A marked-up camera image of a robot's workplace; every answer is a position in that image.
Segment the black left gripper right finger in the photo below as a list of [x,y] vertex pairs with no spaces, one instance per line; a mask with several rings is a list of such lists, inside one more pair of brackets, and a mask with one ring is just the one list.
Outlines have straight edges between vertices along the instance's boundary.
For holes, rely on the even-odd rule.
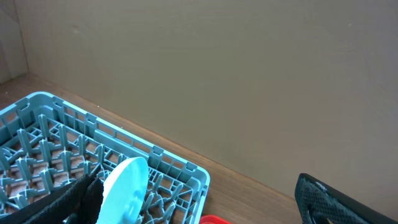
[[306,173],[298,177],[295,201],[303,224],[397,224]]

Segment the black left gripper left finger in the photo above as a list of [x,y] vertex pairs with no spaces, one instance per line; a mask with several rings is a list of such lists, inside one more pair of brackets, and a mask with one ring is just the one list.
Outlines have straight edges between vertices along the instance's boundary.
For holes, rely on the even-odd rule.
[[95,224],[103,202],[103,183],[94,174],[78,180],[21,210],[1,218],[1,224]]

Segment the light blue plate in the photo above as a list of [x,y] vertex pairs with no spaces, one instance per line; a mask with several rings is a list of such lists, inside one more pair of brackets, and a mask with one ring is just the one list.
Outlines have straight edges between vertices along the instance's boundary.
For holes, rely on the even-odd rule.
[[97,224],[130,224],[138,219],[149,181],[149,166],[143,157],[118,164],[103,183],[103,201]]

